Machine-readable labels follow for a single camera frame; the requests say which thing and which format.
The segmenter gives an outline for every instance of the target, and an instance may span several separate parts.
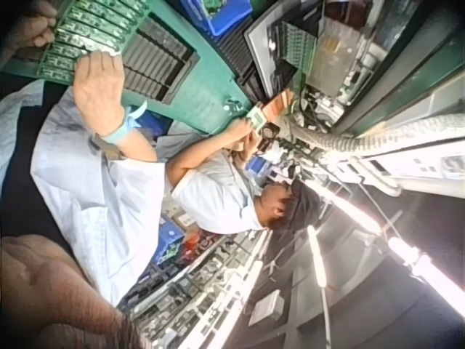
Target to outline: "shirt sleeve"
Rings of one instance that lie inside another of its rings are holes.
[[[110,302],[118,304],[146,269],[158,245],[164,164],[111,161],[103,183]]]
[[[181,207],[207,231],[218,234],[237,233],[240,204],[224,182],[197,169],[189,170],[171,192]]]

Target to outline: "worker in white shirt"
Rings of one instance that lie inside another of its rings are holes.
[[[261,190],[244,170],[260,142],[248,119],[236,119],[211,137],[193,131],[170,130],[156,149],[168,159],[171,196],[202,229],[218,234],[297,231],[317,219],[319,197],[304,183],[275,183]],[[223,148],[239,140],[243,150],[230,158]]]
[[[24,20],[47,27],[47,14]],[[0,339],[16,334],[13,348],[143,348],[115,306],[156,250],[165,169],[121,106],[121,56],[82,57],[58,103],[50,97],[64,89],[44,81],[4,95],[19,80],[0,81]],[[95,134],[124,159],[107,161]]]

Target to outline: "white duct hose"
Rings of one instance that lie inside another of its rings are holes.
[[[465,137],[465,115],[447,114],[413,121],[380,134],[348,138],[290,123],[290,133],[304,142],[345,156],[372,156],[439,140]]]

